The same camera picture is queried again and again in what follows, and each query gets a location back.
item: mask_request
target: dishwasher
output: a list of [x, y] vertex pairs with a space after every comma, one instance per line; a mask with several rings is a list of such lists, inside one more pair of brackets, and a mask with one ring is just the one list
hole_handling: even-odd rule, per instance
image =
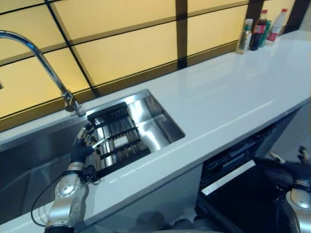
[[280, 190], [273, 173], [258, 167], [253, 159], [266, 156], [294, 115], [287, 115], [203, 163], [198, 215], [214, 220], [228, 233], [290, 232], [289, 219], [277, 209]]

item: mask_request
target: faucet spout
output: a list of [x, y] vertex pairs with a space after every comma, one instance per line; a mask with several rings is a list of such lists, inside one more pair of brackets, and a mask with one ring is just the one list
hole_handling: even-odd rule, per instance
[[17, 33], [10, 32], [10, 31], [2, 31], [2, 30], [0, 30], [0, 38], [12, 39], [28, 47], [35, 54], [36, 58], [39, 60], [39, 62], [42, 64], [44, 69], [49, 74], [50, 78], [53, 80], [53, 82], [57, 85], [57, 87], [62, 92], [62, 97], [66, 102], [66, 106], [65, 106], [66, 111], [69, 111], [69, 112], [76, 111], [77, 114], [79, 115], [78, 113], [78, 109], [80, 108], [79, 103], [74, 98], [73, 94], [65, 87], [62, 81], [59, 79], [59, 77], [57, 76], [53, 68], [51, 67], [50, 63], [43, 56], [41, 50], [33, 42], [31, 42], [29, 39]]

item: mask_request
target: dish rack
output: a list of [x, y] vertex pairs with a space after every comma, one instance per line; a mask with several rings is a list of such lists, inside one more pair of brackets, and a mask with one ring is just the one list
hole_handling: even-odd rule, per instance
[[89, 157], [99, 178], [150, 154], [125, 102], [90, 114], [94, 133], [89, 144], [106, 139]]

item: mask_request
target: bottle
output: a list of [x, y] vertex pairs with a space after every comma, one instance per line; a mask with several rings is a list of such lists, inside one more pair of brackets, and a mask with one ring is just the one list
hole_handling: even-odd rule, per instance
[[268, 10], [262, 10], [260, 18], [256, 22], [254, 32], [253, 32], [253, 37], [252, 37], [251, 44], [249, 47], [250, 50], [257, 50], [259, 48], [259, 42], [260, 42], [261, 36], [264, 33], [264, 30], [266, 28], [267, 12]]
[[287, 9], [283, 8], [281, 13], [276, 17], [276, 19], [273, 22], [271, 31], [268, 35], [268, 43], [273, 44], [273, 42], [276, 40], [277, 35], [280, 33], [283, 23], [285, 21]]
[[236, 52], [239, 54], [244, 54], [246, 53], [249, 43], [252, 38], [252, 28], [253, 20], [251, 18], [248, 18], [245, 20], [244, 23], [244, 30], [241, 32], [238, 44], [237, 44], [237, 49]]
[[264, 30], [264, 33], [259, 41], [259, 46], [260, 47], [263, 47], [264, 44], [265, 44], [265, 41], [267, 39], [267, 36], [268, 36], [268, 33], [269, 33], [269, 30], [270, 30], [270, 26], [271, 26], [271, 20], [267, 20], [267, 23], [266, 23], [266, 29]]

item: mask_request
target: kitchen counter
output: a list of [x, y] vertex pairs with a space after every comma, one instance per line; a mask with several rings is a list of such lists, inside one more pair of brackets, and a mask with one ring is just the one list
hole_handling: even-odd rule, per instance
[[[89, 185], [89, 225], [248, 135], [287, 115], [310, 99], [311, 32], [279, 37], [273, 47], [228, 53], [186, 69], [82, 104], [84, 109], [148, 89], [185, 137]], [[0, 133], [1, 143], [52, 126], [70, 114], [60, 111]], [[51, 203], [34, 211], [46, 219]], [[1, 232], [42, 232], [25, 214], [0, 225]]]

